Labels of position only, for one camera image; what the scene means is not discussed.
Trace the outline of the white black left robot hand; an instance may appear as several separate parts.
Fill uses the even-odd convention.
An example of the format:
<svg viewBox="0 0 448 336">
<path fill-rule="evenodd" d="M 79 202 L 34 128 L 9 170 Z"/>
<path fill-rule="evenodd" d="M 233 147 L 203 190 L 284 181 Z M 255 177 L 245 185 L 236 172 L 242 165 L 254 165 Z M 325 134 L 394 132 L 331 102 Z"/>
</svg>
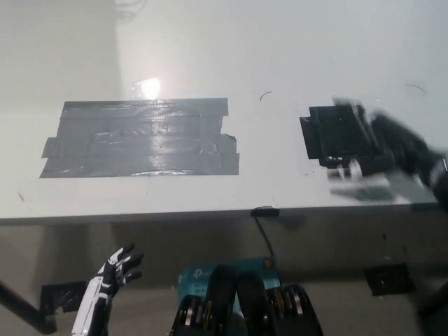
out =
<svg viewBox="0 0 448 336">
<path fill-rule="evenodd" d="M 131 243 L 118 249 L 91 278 L 78 308 L 72 335 L 108 335 L 114 297 L 124 285 L 141 277 L 137 267 L 144 255 L 134 254 L 134 247 Z"/>
</svg>

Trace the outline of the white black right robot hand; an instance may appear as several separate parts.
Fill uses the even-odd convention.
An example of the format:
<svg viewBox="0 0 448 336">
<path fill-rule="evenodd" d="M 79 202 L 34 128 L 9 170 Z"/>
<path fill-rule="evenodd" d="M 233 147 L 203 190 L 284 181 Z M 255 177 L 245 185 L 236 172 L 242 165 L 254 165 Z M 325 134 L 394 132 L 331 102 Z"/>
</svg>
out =
<svg viewBox="0 0 448 336">
<path fill-rule="evenodd" d="M 447 178 L 447 156 L 428 146 L 421 136 L 387 112 L 368 109 L 350 98 L 335 97 L 333 103 L 351 108 L 374 143 L 393 158 L 395 168 L 407 174 L 417 174 L 432 190 Z"/>
</svg>

